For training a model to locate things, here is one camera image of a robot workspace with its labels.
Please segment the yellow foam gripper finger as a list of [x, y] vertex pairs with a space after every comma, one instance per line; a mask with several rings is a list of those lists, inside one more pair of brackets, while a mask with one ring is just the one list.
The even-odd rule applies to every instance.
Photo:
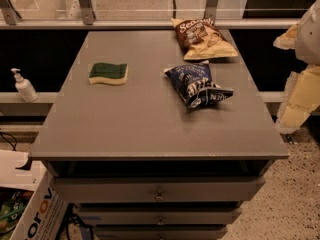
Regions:
[[320, 66], [308, 65], [301, 73], [291, 72], [277, 112], [276, 129], [281, 134], [292, 134], [319, 106]]
[[285, 33], [275, 39], [273, 46], [283, 50], [294, 49], [298, 26], [298, 23], [292, 25]]

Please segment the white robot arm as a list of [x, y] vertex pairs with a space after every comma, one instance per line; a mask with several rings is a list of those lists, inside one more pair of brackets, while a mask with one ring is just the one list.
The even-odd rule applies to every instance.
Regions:
[[273, 46], [293, 49], [296, 58], [307, 64], [301, 73], [290, 73], [277, 112], [278, 131], [292, 134], [320, 106], [320, 0], [316, 0], [298, 23], [277, 37]]

